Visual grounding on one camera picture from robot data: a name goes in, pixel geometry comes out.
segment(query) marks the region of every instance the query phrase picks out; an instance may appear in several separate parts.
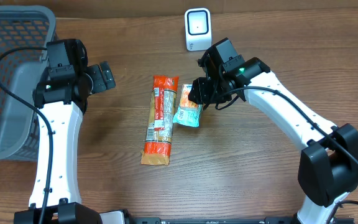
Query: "mesh basket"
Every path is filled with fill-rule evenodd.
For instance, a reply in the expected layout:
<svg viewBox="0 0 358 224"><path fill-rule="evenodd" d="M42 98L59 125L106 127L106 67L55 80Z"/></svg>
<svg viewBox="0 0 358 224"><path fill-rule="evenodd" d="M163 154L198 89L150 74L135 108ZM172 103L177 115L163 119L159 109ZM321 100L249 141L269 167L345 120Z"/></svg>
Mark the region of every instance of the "mesh basket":
<svg viewBox="0 0 358 224"><path fill-rule="evenodd" d="M42 6L0 6L0 55L23 46L46 46L55 37L55 16ZM23 50L0 62L0 80L34 104L32 91L47 66L40 50ZM34 112L0 89L0 159L36 161L39 127Z"/></svg>

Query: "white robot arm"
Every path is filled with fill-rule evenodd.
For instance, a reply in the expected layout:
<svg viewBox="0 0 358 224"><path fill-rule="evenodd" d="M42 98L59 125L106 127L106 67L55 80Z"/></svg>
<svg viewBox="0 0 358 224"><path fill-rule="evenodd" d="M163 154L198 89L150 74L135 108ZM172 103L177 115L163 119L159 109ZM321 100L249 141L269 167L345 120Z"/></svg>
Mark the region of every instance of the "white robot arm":
<svg viewBox="0 0 358 224"><path fill-rule="evenodd" d="M251 79L249 86L274 88L280 91L296 103L310 118L313 118L313 121L318 123L322 130L327 134L332 133L331 127L335 124L322 118L303 104L280 83L273 72L257 75ZM244 94L249 104L265 113L291 139L299 152L308 147L310 139L319 141L324 138L289 102L274 93L262 90L244 90ZM348 194L347 192L343 193L328 207L316 205L306 196L297 215L299 222L301 224L326 223L334 204L344 200Z"/></svg>
<svg viewBox="0 0 358 224"><path fill-rule="evenodd" d="M2 57L23 49L32 47L12 49ZM80 40L48 42L46 49L37 49L47 50L48 67L33 92L36 108L22 102L39 114L37 175L29 209L16 212L14 223L102 223L98 212L81 204L77 144L87 98L116 86L111 70L107 62L102 62L100 67L88 66L86 49ZM21 101L12 93L8 94Z"/></svg>

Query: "white device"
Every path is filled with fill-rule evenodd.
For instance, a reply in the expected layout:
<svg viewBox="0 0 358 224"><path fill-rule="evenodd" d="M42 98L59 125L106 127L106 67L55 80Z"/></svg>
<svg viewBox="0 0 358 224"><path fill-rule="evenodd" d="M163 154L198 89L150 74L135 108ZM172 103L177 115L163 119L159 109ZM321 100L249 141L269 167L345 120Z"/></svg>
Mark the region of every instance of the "white device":
<svg viewBox="0 0 358 224"><path fill-rule="evenodd" d="M186 47L189 51L206 50L212 46L211 13L206 8L185 12Z"/></svg>

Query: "wooden table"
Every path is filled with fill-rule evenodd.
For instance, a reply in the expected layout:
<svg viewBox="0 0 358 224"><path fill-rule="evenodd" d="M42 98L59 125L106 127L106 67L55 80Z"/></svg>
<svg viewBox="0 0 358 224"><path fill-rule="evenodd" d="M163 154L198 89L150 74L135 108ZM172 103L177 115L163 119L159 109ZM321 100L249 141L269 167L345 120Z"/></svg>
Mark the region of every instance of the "wooden table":
<svg viewBox="0 0 358 224"><path fill-rule="evenodd" d="M259 57L321 116L358 129L358 8L212 16L213 41L230 38L244 58ZM299 154L266 115L238 101L213 107L200 128L175 126L171 164L140 165L153 75L204 76L187 52L183 16L61 20L59 38L77 38L90 63L107 60L117 87L89 98L78 140L83 204L135 216L261 218L301 207ZM27 208L36 163L0 161L0 223ZM358 200L358 188L350 199ZM354 217L347 205L339 217Z"/></svg>

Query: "cable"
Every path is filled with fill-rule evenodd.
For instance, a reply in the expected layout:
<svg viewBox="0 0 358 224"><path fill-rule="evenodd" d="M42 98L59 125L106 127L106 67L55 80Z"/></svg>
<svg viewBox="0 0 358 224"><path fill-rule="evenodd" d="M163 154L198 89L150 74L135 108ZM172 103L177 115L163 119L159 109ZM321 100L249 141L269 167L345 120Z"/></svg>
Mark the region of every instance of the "cable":
<svg viewBox="0 0 358 224"><path fill-rule="evenodd" d="M16 52L18 50L47 50L45 47L18 47L15 49L11 49L8 50L7 52L3 53L2 55L0 55L0 61L6 57L7 55ZM52 173L52 157L53 157L53 132L52 132L52 128L48 122L48 119L45 117L44 114L42 114L41 111L39 111L36 107L34 107L33 105L31 105L30 103L26 102L25 100L23 100L22 98L20 98L19 96L15 95L13 92L9 91L4 84L1 83L0 81L0 88L2 90L4 90L9 96L15 98L17 101L21 102L22 104L26 105L28 108L32 109L34 112L36 112L45 122L45 125L47 126L48 129L48 136L49 136L49 157L48 157L48 169L47 169L47 180L46 180L46 184L45 184L45 189L44 189L44 200L42 202L42 209L41 209L41 215L40 215L40 219L39 219L39 224L42 224L44 221L44 217L45 217L45 209L47 207L47 202L48 202L48 196L49 196L49 187L50 187L50 176Z"/></svg>
<svg viewBox="0 0 358 224"><path fill-rule="evenodd" d="M325 133L318 125L317 123L313 122L306 114L305 112L302 111L302 109L296 105L296 103L294 103L291 99L289 99L289 97L287 97L286 95L284 95L283 93L281 93L278 90L273 90L270 88L266 88L266 87L260 87L260 86L245 86L245 87L241 87L241 88L236 88L234 90L230 90L227 91L225 93L223 93L222 95L219 95L218 97L216 97L217 99L221 99L222 97L229 95L229 94L233 94L237 91L241 91L241 90L262 90L262 91L269 91L271 93L274 93L275 95L278 95L280 97L282 97L284 100L286 100L289 104L291 104L294 109L296 109L299 114L302 115L302 117L304 117L304 119L307 120L307 122L309 122L312 127L314 127L318 132L320 132L324 137L326 137L328 139L328 141L330 141L331 143L333 143L338 149L339 151L341 151L343 154L345 154L350 160L354 161L357 165L358 165L358 160L352 155L350 154L350 152L348 152L346 149L344 149L337 141L335 141L330 135L328 135L327 133ZM218 103L216 104L216 109L217 110L222 110L224 108L227 108L228 106L232 105L233 101L231 101L229 104L227 104L226 106L224 106L223 108L219 108L218 109ZM342 202L338 202L337 204L335 204L335 207L333 209L333 212L330 214L329 218L327 219L327 224L329 224L329 222L331 221L331 219L334 217L336 211L338 210L339 207L341 207L344 204L355 204L358 205L358 201L352 201L352 200L345 200Z"/></svg>
<svg viewBox="0 0 358 224"><path fill-rule="evenodd" d="M221 108L218 108L219 103L216 103L215 109L217 109L217 110L223 110L224 108L228 108L228 107L231 106L234 102L236 102L236 100L237 100L238 98L240 98L240 96L236 96L233 100L230 101L230 103L224 105L224 106L221 107Z"/></svg>

